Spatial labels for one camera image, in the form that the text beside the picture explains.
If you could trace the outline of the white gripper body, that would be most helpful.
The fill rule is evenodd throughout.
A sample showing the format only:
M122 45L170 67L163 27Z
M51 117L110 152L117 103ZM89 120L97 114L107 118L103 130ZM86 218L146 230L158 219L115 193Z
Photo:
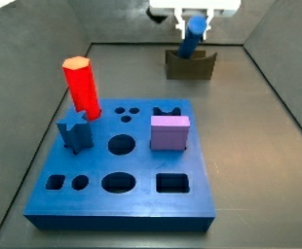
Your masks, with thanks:
M216 16L230 17L241 6L241 0L150 0L149 7L155 16L185 16L197 13L213 13Z

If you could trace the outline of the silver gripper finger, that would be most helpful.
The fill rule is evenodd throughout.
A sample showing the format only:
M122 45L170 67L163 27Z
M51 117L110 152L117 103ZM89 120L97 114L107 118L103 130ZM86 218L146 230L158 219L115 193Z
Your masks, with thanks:
M181 31L181 39L185 39L186 35L186 21L182 17L182 9L175 9L175 18L177 18L177 29Z
M214 15L216 15L214 11L216 11L214 9L209 9L206 11L206 17L205 17L206 28L205 28L205 32L203 32L203 36L202 36L203 41L208 40L208 32L212 30L212 21L213 21Z

